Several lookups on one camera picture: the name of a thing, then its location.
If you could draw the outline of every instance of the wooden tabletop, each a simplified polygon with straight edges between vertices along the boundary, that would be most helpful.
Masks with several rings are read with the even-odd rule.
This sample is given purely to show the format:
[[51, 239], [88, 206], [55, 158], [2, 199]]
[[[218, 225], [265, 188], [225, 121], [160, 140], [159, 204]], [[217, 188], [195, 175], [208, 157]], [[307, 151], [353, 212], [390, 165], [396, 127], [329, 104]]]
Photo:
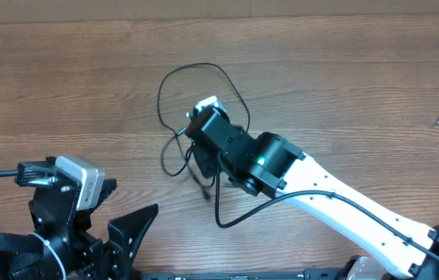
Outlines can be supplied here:
[[[119, 184], [93, 215], [90, 233], [104, 240], [109, 219], [159, 202], [135, 261], [143, 271], [287, 271], [364, 254], [284, 204], [219, 229], [192, 179], [163, 173], [171, 133], [157, 118], [157, 89], [172, 69], [200, 61], [228, 72], [254, 136], [278, 133], [383, 206], [439, 224], [439, 15], [0, 25], [0, 170], [66, 154], [104, 166]], [[210, 67], [168, 79], [163, 118], [183, 128], [185, 112], [213, 94], [246, 125]], [[167, 167], [181, 164], [173, 145]], [[1, 231], [33, 229], [32, 194], [0, 179]], [[221, 201], [227, 221], [267, 198], [224, 188]]]

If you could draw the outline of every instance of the white cable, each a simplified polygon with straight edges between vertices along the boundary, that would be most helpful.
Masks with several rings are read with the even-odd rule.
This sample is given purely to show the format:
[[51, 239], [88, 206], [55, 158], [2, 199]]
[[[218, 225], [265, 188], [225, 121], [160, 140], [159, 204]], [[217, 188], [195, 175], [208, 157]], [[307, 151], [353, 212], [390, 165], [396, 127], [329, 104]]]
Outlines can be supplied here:
[[39, 234], [37, 233], [27, 233], [27, 235], [32, 235], [35, 236], [36, 238], [38, 238], [39, 240], [41, 240], [41, 242], [43, 242], [43, 245], [45, 245], [50, 252], [54, 255], [55, 260], [57, 260], [58, 266], [61, 268], [62, 271], [62, 280], [67, 280], [67, 276], [65, 275], [65, 269], [64, 269], [64, 265], [61, 262], [60, 257], [58, 257], [57, 253], [55, 253], [54, 248], [52, 248], [50, 246], [50, 241], [45, 240], [43, 237], [41, 237]]

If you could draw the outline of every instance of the wood grain surface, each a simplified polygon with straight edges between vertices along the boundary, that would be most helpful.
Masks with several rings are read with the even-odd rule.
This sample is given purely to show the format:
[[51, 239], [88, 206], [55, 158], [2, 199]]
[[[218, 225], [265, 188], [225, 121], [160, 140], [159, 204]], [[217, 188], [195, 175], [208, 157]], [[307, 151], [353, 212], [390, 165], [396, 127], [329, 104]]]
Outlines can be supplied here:
[[[105, 240], [109, 219], [159, 202], [135, 261], [143, 271], [287, 271], [364, 254], [284, 204], [219, 229], [192, 179], [162, 172], [171, 133], [156, 115], [157, 89], [172, 69], [200, 61], [229, 73], [251, 109], [253, 135], [281, 134], [383, 206], [439, 224], [436, 14], [0, 25], [0, 170], [65, 154], [106, 167], [119, 188], [90, 230]], [[212, 94], [246, 124], [224, 77], [207, 67], [169, 78], [163, 118], [183, 128], [185, 112]], [[173, 146], [167, 166], [180, 165]], [[32, 194], [0, 179], [1, 231], [33, 228]], [[266, 200], [224, 188], [221, 217]]]

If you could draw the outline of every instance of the beige wall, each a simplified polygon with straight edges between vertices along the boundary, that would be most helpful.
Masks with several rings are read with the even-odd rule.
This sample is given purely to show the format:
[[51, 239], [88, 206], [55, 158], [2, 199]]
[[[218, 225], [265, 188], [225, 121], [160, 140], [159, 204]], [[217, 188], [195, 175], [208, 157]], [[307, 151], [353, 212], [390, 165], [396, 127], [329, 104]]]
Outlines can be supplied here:
[[0, 23], [439, 12], [439, 0], [0, 0]]

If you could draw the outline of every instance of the green light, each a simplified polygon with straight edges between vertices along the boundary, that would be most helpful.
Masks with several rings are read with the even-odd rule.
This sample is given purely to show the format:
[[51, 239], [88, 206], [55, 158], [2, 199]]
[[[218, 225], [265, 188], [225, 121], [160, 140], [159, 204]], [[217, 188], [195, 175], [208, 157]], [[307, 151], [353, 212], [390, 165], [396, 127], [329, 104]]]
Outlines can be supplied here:
[[264, 157], [260, 157], [259, 159], [258, 159], [258, 164], [259, 165], [264, 165], [265, 164], [265, 158]]

